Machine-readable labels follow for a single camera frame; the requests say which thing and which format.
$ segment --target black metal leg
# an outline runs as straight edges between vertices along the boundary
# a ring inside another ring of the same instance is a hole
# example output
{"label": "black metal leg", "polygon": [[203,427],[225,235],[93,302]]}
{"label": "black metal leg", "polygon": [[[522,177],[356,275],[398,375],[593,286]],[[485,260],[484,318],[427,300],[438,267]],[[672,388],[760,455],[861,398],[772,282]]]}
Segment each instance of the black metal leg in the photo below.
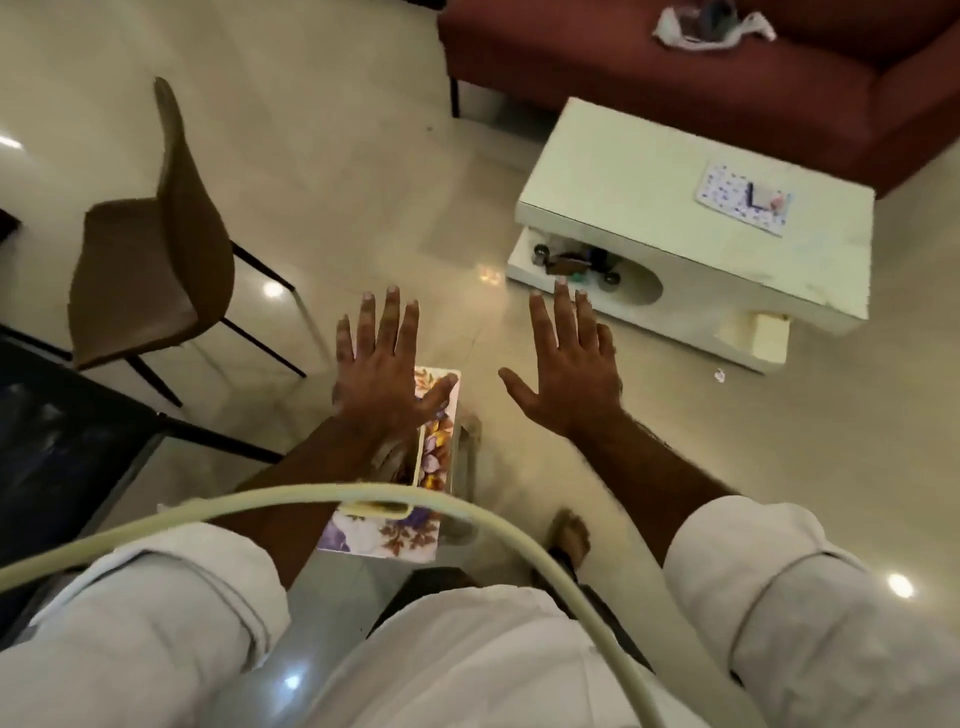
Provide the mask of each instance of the black metal leg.
{"label": "black metal leg", "polygon": [[460,118],[460,83],[450,76],[450,115]]}
{"label": "black metal leg", "polygon": [[183,402],[180,401],[180,398],[174,394],[174,391],[167,386],[163,379],[156,375],[153,369],[147,366],[143,359],[139,356],[128,356],[127,363],[130,364],[133,370],[142,376],[150,386],[156,389],[164,399],[172,402],[177,407],[183,407]]}
{"label": "black metal leg", "polygon": [[259,460],[261,463],[269,463],[270,465],[275,465],[283,459],[283,455],[279,452],[245,443],[243,440],[237,440],[234,437],[214,432],[212,429],[186,423],[175,417],[168,417],[162,412],[158,415],[165,425],[168,437],[176,437],[178,440],[196,443],[197,445],[203,445],[205,448],[217,449],[220,452],[229,452],[231,455],[249,457],[251,460]]}
{"label": "black metal leg", "polygon": [[26,344],[27,346],[33,347],[34,349],[39,349],[42,352],[47,352],[59,359],[62,359],[63,361],[70,361],[73,358],[73,354],[68,352],[66,349],[55,347],[53,344],[47,344],[47,342],[34,338],[29,333],[17,331],[15,328],[10,328],[4,326],[3,324],[0,324],[0,336],[7,339],[12,339],[20,344]]}
{"label": "black metal leg", "polygon": [[241,336],[243,336],[245,339],[247,339],[247,341],[249,341],[251,344],[253,344],[254,346],[256,346],[258,349],[261,349],[262,351],[268,353],[270,356],[272,356],[274,359],[276,359],[278,362],[280,362],[280,364],[282,364],[283,366],[285,366],[287,369],[289,369],[289,370],[291,370],[291,371],[293,371],[293,372],[296,372],[296,373],[299,374],[300,376],[306,378],[306,374],[304,373],[303,369],[301,369],[300,367],[294,366],[294,365],[291,364],[289,361],[287,361],[287,360],[284,359],[282,356],[280,356],[278,353],[276,353],[273,349],[271,349],[270,347],[268,347],[266,344],[263,344],[262,342],[258,341],[257,339],[254,339],[252,336],[250,336],[248,333],[246,333],[243,329],[241,329],[241,328],[238,327],[236,324],[234,324],[230,319],[221,319],[221,321],[224,322],[224,324],[227,326],[227,328],[230,328],[230,329],[236,331],[238,334],[240,334]]}
{"label": "black metal leg", "polygon": [[245,263],[247,263],[247,265],[251,266],[252,268],[255,268],[267,278],[275,280],[277,283],[282,285],[291,293],[297,290],[296,288],[294,288],[293,284],[289,280],[278,276],[271,268],[268,268],[263,263],[261,263],[258,258],[253,257],[253,255],[245,251],[243,248],[241,248],[239,245],[234,243],[232,240],[230,240],[230,243],[232,243],[233,245],[233,254],[236,255],[241,260],[243,260]]}

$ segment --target finger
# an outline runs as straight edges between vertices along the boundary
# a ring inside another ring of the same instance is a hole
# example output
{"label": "finger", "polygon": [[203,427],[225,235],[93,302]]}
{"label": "finger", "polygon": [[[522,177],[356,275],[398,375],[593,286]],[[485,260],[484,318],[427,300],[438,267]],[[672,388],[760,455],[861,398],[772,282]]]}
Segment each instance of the finger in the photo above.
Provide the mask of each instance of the finger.
{"label": "finger", "polygon": [[456,384],[456,375],[446,375],[438,379],[430,388],[430,391],[423,395],[420,408],[423,410],[426,421],[432,419],[437,410],[444,406],[444,402],[450,399],[450,392],[453,391]]}
{"label": "finger", "polygon": [[376,334],[376,349],[393,355],[396,347],[396,330],[400,326],[400,289],[395,285],[387,289],[387,301],[380,316],[380,331]]}
{"label": "finger", "polygon": [[609,359],[613,359],[616,354],[616,347],[613,345],[613,332],[606,324],[597,326],[597,340],[600,345],[600,353]]}
{"label": "finger", "polygon": [[344,316],[337,322],[337,365],[342,372],[353,363],[353,340],[350,338],[350,319]]}
{"label": "finger", "polygon": [[403,324],[396,338],[396,356],[403,359],[405,366],[413,367],[417,362],[417,327],[420,325],[420,304],[411,301],[403,311]]}
{"label": "finger", "polygon": [[513,370],[504,367],[497,373],[507,387],[507,394],[514,398],[516,404],[523,410],[523,414],[533,420],[534,412],[537,409],[537,402],[539,401],[534,391],[530,389],[527,383]]}
{"label": "finger", "polygon": [[566,279],[558,278],[553,285],[553,318],[557,322],[557,343],[561,349],[577,345],[577,317],[570,302]]}
{"label": "finger", "polygon": [[557,352],[557,337],[553,333],[553,323],[550,314],[546,312],[546,303],[540,291],[530,294],[530,322],[534,326],[534,347],[537,350],[537,359],[552,356]]}
{"label": "finger", "polygon": [[600,349],[597,333],[597,317],[585,291],[577,291],[577,338],[580,346],[588,352]]}
{"label": "finger", "polygon": [[360,319],[357,321],[357,358],[366,359],[373,353],[376,340],[373,336],[373,324],[376,321],[376,300],[373,293],[367,291],[360,303]]}

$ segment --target hand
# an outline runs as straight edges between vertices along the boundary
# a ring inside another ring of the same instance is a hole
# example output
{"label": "hand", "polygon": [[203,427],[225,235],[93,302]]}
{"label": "hand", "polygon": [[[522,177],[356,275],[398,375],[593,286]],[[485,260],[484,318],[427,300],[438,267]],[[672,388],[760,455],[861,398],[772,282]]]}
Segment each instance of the hand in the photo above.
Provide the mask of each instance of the hand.
{"label": "hand", "polygon": [[400,292],[387,290],[380,329],[375,332],[376,301],[365,293],[357,322],[356,354],[350,322],[337,323],[337,383],[333,402],[337,417],[358,431],[383,441],[400,439],[429,422],[449,398],[457,383],[447,375],[418,400],[414,394],[414,360],[420,307],[407,304],[400,324]]}
{"label": "hand", "polygon": [[562,279],[554,285],[553,310],[556,336],[543,296],[539,291],[531,293],[540,392],[535,394],[509,369],[499,374],[527,417],[576,443],[602,430],[611,418],[624,415],[613,335],[605,324],[597,324],[587,294],[577,292],[574,309]]}

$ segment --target foot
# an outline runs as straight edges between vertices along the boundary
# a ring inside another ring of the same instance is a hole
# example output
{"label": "foot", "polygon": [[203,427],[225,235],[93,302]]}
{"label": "foot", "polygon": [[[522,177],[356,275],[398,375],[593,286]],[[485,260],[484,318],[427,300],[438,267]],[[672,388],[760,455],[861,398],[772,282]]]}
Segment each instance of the foot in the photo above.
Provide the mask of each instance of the foot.
{"label": "foot", "polygon": [[568,508],[558,513],[554,520],[548,547],[554,546],[570,557],[574,571],[580,568],[590,553],[590,532],[587,525]]}

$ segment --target white shirt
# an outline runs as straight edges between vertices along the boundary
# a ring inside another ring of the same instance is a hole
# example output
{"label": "white shirt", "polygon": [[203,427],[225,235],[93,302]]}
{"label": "white shirt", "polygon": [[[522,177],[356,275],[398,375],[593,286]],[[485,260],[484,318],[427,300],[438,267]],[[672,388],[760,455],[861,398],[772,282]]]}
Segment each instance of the white shirt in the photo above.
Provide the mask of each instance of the white shirt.
{"label": "white shirt", "polygon": [[[788,504],[715,500],[664,565],[720,666],[767,722],[960,723],[960,644],[924,623]],[[104,557],[0,653],[0,723],[172,726],[289,623],[269,556],[215,526],[172,529]],[[644,672],[669,726],[704,723]],[[431,595],[337,669],[308,726],[637,725],[580,626],[518,587]]]}

